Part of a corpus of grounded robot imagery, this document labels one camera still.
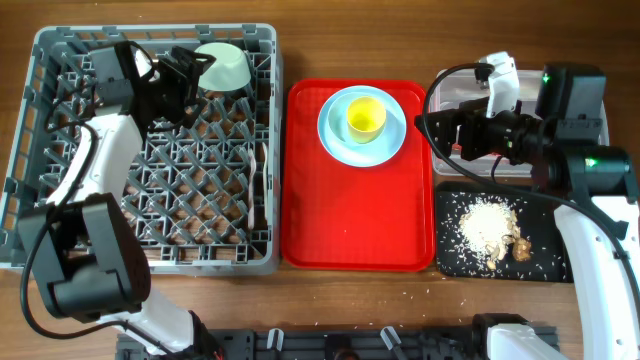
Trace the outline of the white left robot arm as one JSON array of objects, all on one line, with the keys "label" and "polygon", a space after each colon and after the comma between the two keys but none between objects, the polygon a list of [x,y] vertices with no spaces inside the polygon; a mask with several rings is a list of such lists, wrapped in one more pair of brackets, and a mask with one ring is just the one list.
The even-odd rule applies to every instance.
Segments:
[{"label": "white left robot arm", "polygon": [[215,59],[176,46],[153,60],[133,41],[97,47],[90,58],[95,76],[74,90],[89,101],[66,122],[81,134],[77,152],[46,203],[16,224],[27,254],[21,281],[35,282],[47,311],[80,322],[83,335],[113,327],[155,356],[220,359],[223,347],[199,317],[152,288],[146,254],[120,205],[155,121],[172,131],[202,112],[198,82]]}]

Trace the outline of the white plastic fork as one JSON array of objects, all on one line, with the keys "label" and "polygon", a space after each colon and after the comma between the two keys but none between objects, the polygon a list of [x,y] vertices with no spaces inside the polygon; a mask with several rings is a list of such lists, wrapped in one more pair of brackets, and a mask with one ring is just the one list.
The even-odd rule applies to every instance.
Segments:
[{"label": "white plastic fork", "polygon": [[249,230],[253,230],[255,226],[255,202],[254,202],[254,179],[257,170],[257,162],[255,158],[255,153],[253,149],[248,150],[248,159],[249,159],[249,177],[248,177],[248,218],[247,218],[247,226]]}]

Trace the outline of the light blue plate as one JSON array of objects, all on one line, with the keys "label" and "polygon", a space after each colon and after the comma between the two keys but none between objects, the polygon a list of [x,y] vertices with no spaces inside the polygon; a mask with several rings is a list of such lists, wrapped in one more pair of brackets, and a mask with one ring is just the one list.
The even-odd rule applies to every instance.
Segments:
[{"label": "light blue plate", "polygon": [[[386,123],[371,142],[358,144],[348,133],[347,109],[358,98],[379,100],[386,110]],[[317,122],[318,137],[336,160],[354,167],[373,167],[391,159],[402,147],[407,124],[400,104],[387,92],[365,85],[351,86],[334,93],[322,106]]]}]

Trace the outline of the rice and food scraps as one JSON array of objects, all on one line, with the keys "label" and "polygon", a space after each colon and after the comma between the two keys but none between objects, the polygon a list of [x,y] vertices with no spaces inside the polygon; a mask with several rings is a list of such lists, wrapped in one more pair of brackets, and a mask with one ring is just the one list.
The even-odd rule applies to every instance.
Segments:
[{"label": "rice and food scraps", "polygon": [[516,262],[532,258],[532,243],[522,236],[516,209],[503,199],[475,198],[457,221],[461,243],[454,248],[458,257],[477,271],[497,272],[511,257]]}]

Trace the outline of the mint green bowl on plate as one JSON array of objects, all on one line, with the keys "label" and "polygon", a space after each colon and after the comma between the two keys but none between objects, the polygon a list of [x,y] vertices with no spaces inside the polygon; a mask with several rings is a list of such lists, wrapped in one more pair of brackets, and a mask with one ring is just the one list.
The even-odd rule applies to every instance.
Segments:
[{"label": "mint green bowl on plate", "polygon": [[[354,142],[349,136],[347,127],[347,107],[353,100],[362,96],[374,97],[381,101],[387,113],[386,124],[381,134],[366,144]],[[336,138],[339,144],[350,148],[380,145],[385,151],[395,152],[403,144],[406,135],[406,124],[402,110],[398,109],[393,99],[380,92],[356,90],[338,96],[329,107],[326,126],[328,127],[327,134]]]}]

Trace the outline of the clear plastic bin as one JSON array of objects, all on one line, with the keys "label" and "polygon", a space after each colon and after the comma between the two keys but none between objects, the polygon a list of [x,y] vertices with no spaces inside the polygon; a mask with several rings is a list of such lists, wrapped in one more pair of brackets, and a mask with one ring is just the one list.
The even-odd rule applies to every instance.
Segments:
[{"label": "clear plastic bin", "polygon": [[[535,118],[536,102],[542,83],[541,70],[518,70],[519,100],[522,103],[521,113]],[[481,99],[489,96],[488,89],[482,89],[476,82],[473,70],[462,70],[444,79],[436,88],[430,100],[430,109],[435,111],[457,110],[463,102]],[[490,177],[491,168],[497,158],[496,155],[486,155],[471,162],[460,158],[461,148],[455,144],[452,147],[450,160],[470,172],[482,177]],[[503,158],[495,170],[496,178],[530,178],[530,164],[511,165]]]}]

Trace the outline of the black waste tray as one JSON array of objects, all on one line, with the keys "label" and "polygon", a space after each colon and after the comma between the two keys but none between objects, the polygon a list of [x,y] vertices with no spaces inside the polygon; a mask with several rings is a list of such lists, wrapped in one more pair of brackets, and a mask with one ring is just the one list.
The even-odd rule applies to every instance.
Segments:
[{"label": "black waste tray", "polygon": [[[511,257],[497,272],[477,271],[458,257],[454,246],[461,243],[456,235],[457,221],[464,208],[475,198],[503,199],[516,209],[522,236],[532,243],[532,258],[516,262]],[[503,194],[474,183],[443,182],[435,189],[436,265],[448,276],[495,278],[524,281],[571,283],[573,274],[569,257],[553,218],[553,207],[546,201]]]}]

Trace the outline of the grey dishwasher rack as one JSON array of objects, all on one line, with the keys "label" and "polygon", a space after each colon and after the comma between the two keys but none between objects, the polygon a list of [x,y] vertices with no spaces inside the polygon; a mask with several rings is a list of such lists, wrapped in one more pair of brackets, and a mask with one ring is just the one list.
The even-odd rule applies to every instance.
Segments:
[{"label": "grey dishwasher rack", "polygon": [[[154,273],[267,275],[279,263],[278,200],[283,60],[273,26],[253,24],[45,27],[34,38],[1,198],[1,265],[26,259],[15,227],[62,182],[80,135],[66,127],[87,105],[77,86],[95,76],[89,52],[132,40],[156,59],[174,46],[229,43],[248,57],[251,81],[232,92],[203,91],[194,125],[143,144],[127,177],[121,207]],[[264,218],[262,143],[269,148],[269,224]],[[257,162],[255,226],[249,230],[248,150]]]}]

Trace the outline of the red plastic tray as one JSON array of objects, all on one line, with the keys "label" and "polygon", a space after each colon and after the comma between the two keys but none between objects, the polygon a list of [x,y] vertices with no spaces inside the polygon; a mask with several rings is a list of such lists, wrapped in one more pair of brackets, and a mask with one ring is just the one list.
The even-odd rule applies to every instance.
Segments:
[{"label": "red plastic tray", "polygon": [[359,168],[333,158],[318,136],[329,98],[357,83],[311,78],[289,92],[281,251],[300,268],[417,272],[435,254],[430,148],[414,125],[425,91],[407,80],[364,80],[399,103],[408,129],[397,154]]}]

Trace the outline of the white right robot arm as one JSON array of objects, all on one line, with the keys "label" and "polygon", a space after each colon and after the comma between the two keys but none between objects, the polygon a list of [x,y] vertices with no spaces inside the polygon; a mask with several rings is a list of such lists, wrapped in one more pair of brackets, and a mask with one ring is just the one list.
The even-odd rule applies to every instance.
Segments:
[{"label": "white right robot arm", "polygon": [[524,114],[514,59],[505,52],[469,66],[488,90],[457,108],[424,107],[416,128],[433,153],[464,165],[496,154],[531,167],[529,196],[555,204],[554,221],[569,256],[584,356],[639,355],[639,185],[629,154],[599,141],[606,87],[597,66],[550,62],[533,114]]}]

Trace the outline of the yellow plastic cup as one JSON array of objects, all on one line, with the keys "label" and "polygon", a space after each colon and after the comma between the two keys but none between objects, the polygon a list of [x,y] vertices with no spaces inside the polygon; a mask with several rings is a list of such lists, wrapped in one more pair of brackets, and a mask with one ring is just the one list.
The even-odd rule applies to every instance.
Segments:
[{"label": "yellow plastic cup", "polygon": [[378,99],[362,96],[347,107],[347,127],[351,139],[359,144],[375,140],[386,124],[386,108]]}]

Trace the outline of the mint green food bowl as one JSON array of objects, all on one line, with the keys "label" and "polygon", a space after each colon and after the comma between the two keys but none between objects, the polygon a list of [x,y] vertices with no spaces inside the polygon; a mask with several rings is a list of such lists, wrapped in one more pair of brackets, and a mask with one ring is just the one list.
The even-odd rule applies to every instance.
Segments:
[{"label": "mint green food bowl", "polygon": [[215,58],[215,62],[200,76],[200,88],[229,92],[250,83],[248,57],[241,48],[229,43],[215,42],[201,45],[195,52]]}]

